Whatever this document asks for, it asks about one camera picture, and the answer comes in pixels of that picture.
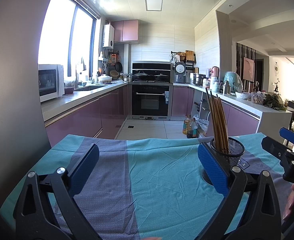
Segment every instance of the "sink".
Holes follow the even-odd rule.
[[[77,89],[75,89],[75,91],[90,91],[90,90],[94,90],[94,89],[98,89],[98,88],[103,88],[105,86],[106,85],[86,86],[86,87],[83,87],[83,88],[77,88]]]

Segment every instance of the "oven handle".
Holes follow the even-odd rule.
[[[145,93],[138,93],[136,92],[136,95],[153,95],[153,96],[164,96],[165,94],[145,94]]]

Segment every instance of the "cutting board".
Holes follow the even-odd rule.
[[[186,50],[186,60],[194,62],[194,52],[192,50]]]

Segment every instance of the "white bowl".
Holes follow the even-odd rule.
[[[243,92],[243,93],[235,92],[235,93],[236,93],[236,97],[239,99],[248,99],[250,97],[250,94],[248,92]]]
[[[100,77],[98,77],[99,83],[111,83],[112,77],[107,76],[106,74],[102,74]]]

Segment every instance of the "person's hand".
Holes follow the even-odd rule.
[[[293,206],[294,206],[294,184],[291,186],[292,192],[290,193],[288,197],[288,201],[285,207],[285,211],[282,214],[282,220],[286,220],[289,215],[293,212]]]

